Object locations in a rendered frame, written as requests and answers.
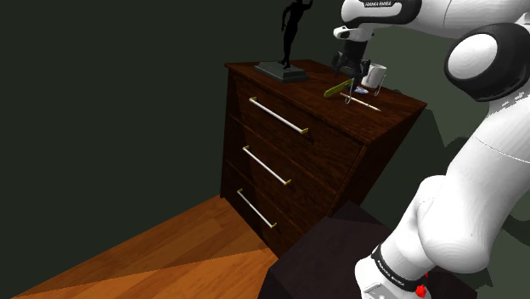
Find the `white pen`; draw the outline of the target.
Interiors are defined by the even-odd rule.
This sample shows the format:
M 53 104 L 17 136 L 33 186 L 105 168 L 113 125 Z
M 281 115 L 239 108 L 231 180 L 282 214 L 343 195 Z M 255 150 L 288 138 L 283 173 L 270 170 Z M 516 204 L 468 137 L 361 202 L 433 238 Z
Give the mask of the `white pen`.
M 363 106 L 365 106 L 365 107 L 368 107 L 368 108 L 370 108 L 370 109 L 372 109 L 372 110 L 375 110 L 375 111 L 381 111 L 379 108 L 377 108 L 377 107 L 375 107 L 375 106 L 373 106 L 373 105 L 371 105 L 371 104 L 365 103 L 365 102 L 362 101 L 362 100 L 356 99 L 356 98 L 354 98 L 354 97 L 351 96 L 351 95 L 348 95 L 348 94 L 345 94 L 345 93 L 341 93 L 341 96 L 343 96 L 343 97 L 345 98 L 345 103 L 346 103 L 346 104 L 349 104 L 351 101 L 354 101 L 354 102 L 356 102 L 356 103 L 358 103 L 358 104 L 361 104 L 361 105 L 363 105 Z

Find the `dark wooden chest of drawers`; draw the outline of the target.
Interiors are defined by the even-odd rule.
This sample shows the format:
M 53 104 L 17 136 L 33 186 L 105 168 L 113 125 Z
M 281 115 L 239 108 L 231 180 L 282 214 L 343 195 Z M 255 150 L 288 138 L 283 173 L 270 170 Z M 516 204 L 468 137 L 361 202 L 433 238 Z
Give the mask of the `dark wooden chest of drawers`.
M 360 204 L 425 103 L 383 88 L 345 103 L 324 92 L 345 81 L 301 59 L 308 75 L 279 82 L 254 62 L 228 64 L 221 196 L 277 256 L 323 217 Z

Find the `white mug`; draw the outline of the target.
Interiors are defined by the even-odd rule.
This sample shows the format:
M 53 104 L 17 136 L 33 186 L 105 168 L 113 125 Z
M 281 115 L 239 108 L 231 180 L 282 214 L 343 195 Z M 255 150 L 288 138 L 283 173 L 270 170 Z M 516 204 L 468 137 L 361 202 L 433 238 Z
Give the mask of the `white mug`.
M 376 63 L 370 63 L 369 65 L 362 66 L 362 81 L 361 87 L 374 89 L 375 96 L 377 96 L 381 90 L 381 85 L 385 80 L 387 68 L 384 65 Z

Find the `yellow-green flat tool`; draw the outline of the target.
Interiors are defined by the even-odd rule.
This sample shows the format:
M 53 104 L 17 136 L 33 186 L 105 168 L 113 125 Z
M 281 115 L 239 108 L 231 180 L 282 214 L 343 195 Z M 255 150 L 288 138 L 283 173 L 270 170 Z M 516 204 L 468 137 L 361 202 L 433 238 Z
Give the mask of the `yellow-green flat tool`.
M 331 87 L 330 89 L 326 90 L 324 92 L 324 97 L 325 98 L 328 98 L 336 93 L 339 93 L 340 91 L 342 91 L 346 86 L 352 86 L 352 84 L 355 82 L 355 79 L 354 78 L 350 78 L 334 87 Z

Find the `black figure statue on base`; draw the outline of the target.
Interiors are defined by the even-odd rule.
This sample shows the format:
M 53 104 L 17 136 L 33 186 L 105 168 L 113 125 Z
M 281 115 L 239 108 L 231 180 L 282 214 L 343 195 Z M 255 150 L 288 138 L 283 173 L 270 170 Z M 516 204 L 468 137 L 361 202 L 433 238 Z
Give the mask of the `black figure statue on base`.
M 294 0 L 282 13 L 283 52 L 281 61 L 260 62 L 254 68 L 279 82 L 299 82 L 308 79 L 307 73 L 290 63 L 292 43 L 298 32 L 298 25 L 304 13 L 313 6 L 313 0 L 304 3 L 303 0 Z

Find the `dark robot stand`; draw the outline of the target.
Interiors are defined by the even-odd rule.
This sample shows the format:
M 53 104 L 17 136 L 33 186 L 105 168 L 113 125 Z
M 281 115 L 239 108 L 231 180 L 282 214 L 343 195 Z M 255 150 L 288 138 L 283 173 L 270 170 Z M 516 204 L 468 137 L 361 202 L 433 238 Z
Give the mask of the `dark robot stand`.
M 362 299 L 355 264 L 390 233 L 348 201 L 269 268 L 257 299 Z

